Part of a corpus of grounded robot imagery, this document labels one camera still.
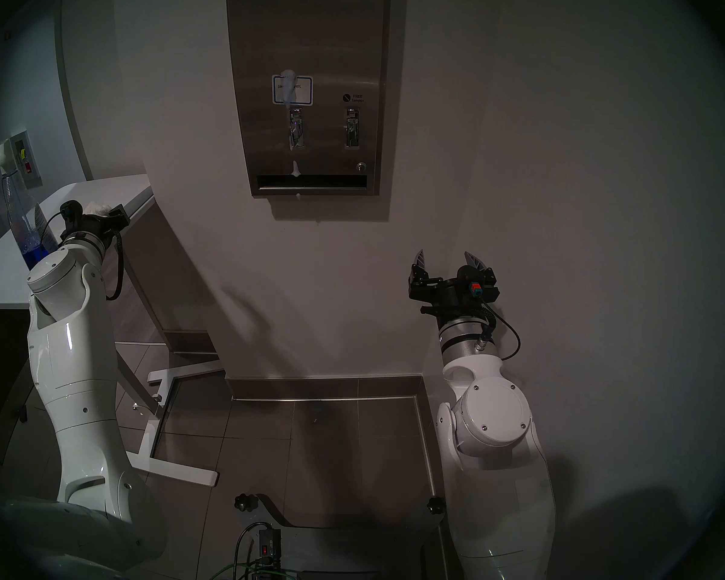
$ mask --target plastic bottle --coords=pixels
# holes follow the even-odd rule
[[[8,211],[8,223],[21,256],[30,270],[59,247],[54,234],[45,232],[47,220],[38,202],[27,192],[18,176],[8,141],[0,144],[0,167],[3,172],[3,198]]]

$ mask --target counter top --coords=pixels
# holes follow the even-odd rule
[[[90,202],[115,207],[124,205],[126,213],[133,217],[153,197],[153,189],[147,174],[118,176],[112,179],[76,182],[63,186],[40,204],[46,219],[59,212],[59,207],[70,199],[76,199],[84,209]],[[59,235],[65,229],[65,222],[57,216],[49,230]],[[0,237],[0,309],[28,308],[29,287],[27,286],[27,265],[11,231]]]

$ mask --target green cable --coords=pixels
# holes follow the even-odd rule
[[[240,563],[239,565],[243,565],[248,570],[252,570],[253,572],[258,572],[259,574],[273,574],[275,576],[284,576],[286,578],[292,578],[293,580],[296,580],[295,576],[291,576],[290,574],[285,574],[284,572],[276,572],[275,570],[264,570],[262,568],[255,569],[244,563]]]
[[[290,574],[284,574],[283,572],[276,572],[273,570],[264,570],[264,569],[256,570],[254,567],[252,567],[251,565],[247,565],[246,563],[229,563],[222,570],[220,570],[219,572],[214,574],[214,576],[212,576],[209,580],[215,580],[215,578],[217,578],[218,576],[223,574],[223,572],[225,570],[230,570],[231,568],[235,568],[237,565],[241,565],[243,568],[247,568],[248,570],[251,570],[253,572],[260,572],[261,574],[273,574],[275,576],[284,576],[286,578],[292,578],[293,580],[296,580],[295,576],[291,576]]]
[[[249,568],[249,565],[244,564],[244,563],[229,563],[222,570],[220,570],[219,572],[217,572],[216,574],[214,574],[214,576],[212,576],[209,580],[215,580],[215,578],[217,578],[218,576],[220,576],[221,574],[223,574],[223,572],[225,570],[230,570],[231,568],[235,568],[237,565],[243,565],[245,568]]]

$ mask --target sticker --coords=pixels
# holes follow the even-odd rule
[[[349,101],[352,101],[356,104],[364,104],[365,100],[363,99],[362,93],[344,93],[342,100],[344,100],[345,103],[348,103]]]
[[[274,74],[271,77],[271,101],[274,104],[284,105],[282,98],[282,76]],[[293,105],[311,105],[314,101],[314,79],[311,76],[295,77],[295,101]]]

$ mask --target paper label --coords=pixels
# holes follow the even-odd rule
[[[271,100],[275,104],[284,105],[282,98],[282,76],[271,77]],[[311,105],[314,101],[314,79],[311,76],[295,77],[295,100],[293,105]]]

